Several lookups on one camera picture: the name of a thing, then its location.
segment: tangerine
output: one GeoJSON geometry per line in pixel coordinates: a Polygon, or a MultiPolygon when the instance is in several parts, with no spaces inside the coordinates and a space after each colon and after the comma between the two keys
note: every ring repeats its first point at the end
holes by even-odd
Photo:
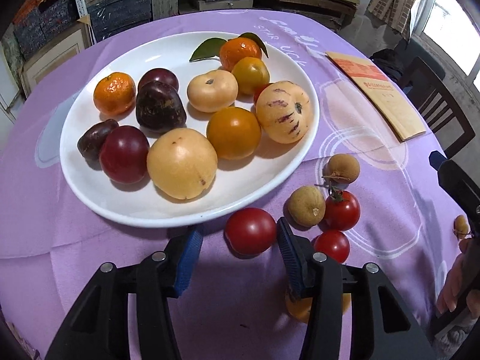
{"type": "Polygon", "coordinates": [[[252,39],[248,38],[234,38],[228,40],[220,48],[220,63],[227,71],[232,71],[233,67],[238,61],[251,56],[254,58],[262,58],[262,49],[252,39]]]}
{"type": "Polygon", "coordinates": [[[137,88],[126,73],[115,72],[100,80],[93,92],[95,107],[104,115],[123,114],[135,105],[137,88]]]}
{"type": "Polygon", "coordinates": [[[207,125],[207,139],[217,156],[240,160],[253,154],[260,143],[262,128],[254,114],[239,107],[216,112],[207,125]]]}

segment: tablecloth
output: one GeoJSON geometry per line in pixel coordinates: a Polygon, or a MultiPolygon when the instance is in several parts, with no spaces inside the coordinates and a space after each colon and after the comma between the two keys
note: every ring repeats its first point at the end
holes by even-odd
{"type": "MultiPolygon", "coordinates": [[[[133,28],[81,52],[34,89],[0,159],[0,304],[6,319],[44,357],[100,264],[136,264],[177,233],[118,225],[81,204],[62,175],[59,137],[76,93],[100,69],[140,44],[190,31],[255,32],[308,74],[321,108],[315,142],[293,175],[253,206],[277,220],[292,191],[321,181],[331,155],[356,156],[361,175],[349,191],[361,203],[361,218],[346,232],[351,244],[346,263],[378,263],[426,326],[458,253],[452,227],[462,213],[429,165],[430,152],[441,151],[438,141],[427,129],[399,143],[368,99],[324,54],[362,56],[354,47],[304,16],[262,10],[202,12],[133,28]]],[[[225,221],[206,223],[191,285],[169,302],[182,358],[297,359],[306,325],[286,314],[287,279],[278,247],[237,259],[224,242],[225,221]]],[[[310,239],[319,233],[317,227],[301,232],[310,239]]],[[[136,360],[131,300],[130,351],[136,360]]],[[[350,326],[346,314],[340,359],[348,358],[350,326]]]]}

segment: green leaf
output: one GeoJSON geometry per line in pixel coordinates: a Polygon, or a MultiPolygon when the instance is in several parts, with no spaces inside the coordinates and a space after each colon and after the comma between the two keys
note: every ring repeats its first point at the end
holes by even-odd
{"type": "Polygon", "coordinates": [[[227,41],[222,38],[210,38],[205,40],[197,49],[193,52],[190,58],[190,62],[200,61],[201,59],[208,59],[215,56],[219,56],[220,48],[227,41]]]}
{"type": "Polygon", "coordinates": [[[253,40],[263,50],[266,57],[268,58],[267,47],[265,46],[265,43],[263,43],[262,40],[258,37],[258,35],[254,34],[253,32],[246,32],[240,35],[239,38],[248,38],[253,40]]]}

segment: finger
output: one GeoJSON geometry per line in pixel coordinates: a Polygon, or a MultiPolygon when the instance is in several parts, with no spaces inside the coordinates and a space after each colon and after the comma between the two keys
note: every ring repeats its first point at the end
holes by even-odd
{"type": "Polygon", "coordinates": [[[440,314],[443,314],[445,311],[448,310],[447,304],[445,303],[445,298],[443,297],[443,290],[441,290],[440,295],[438,296],[436,306],[440,314]]]}
{"type": "Polygon", "coordinates": [[[473,289],[466,296],[466,305],[469,307],[470,312],[474,319],[480,317],[480,291],[473,289]]]}
{"type": "Polygon", "coordinates": [[[463,240],[460,241],[460,243],[458,244],[458,247],[460,248],[460,251],[462,253],[467,252],[467,248],[469,247],[471,240],[472,240],[471,238],[464,238],[463,240]]]}
{"type": "Polygon", "coordinates": [[[457,308],[457,295],[460,291],[462,281],[462,261],[463,255],[460,254],[455,260],[452,269],[448,272],[443,286],[443,299],[450,312],[457,308]]]}
{"type": "Polygon", "coordinates": [[[460,288],[462,287],[462,265],[464,255],[460,254],[455,259],[452,269],[450,270],[450,287],[452,288],[452,295],[457,299],[460,288]]]}

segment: brown longan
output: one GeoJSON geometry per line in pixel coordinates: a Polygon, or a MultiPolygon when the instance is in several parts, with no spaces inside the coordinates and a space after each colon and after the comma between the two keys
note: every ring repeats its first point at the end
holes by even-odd
{"type": "Polygon", "coordinates": [[[324,179],[332,179],[338,183],[351,184],[360,175],[360,164],[350,154],[336,154],[330,158],[324,179]]]}
{"type": "Polygon", "coordinates": [[[300,187],[289,197],[287,209],[299,225],[312,227],[325,215],[325,198],[315,186],[300,187]]]}

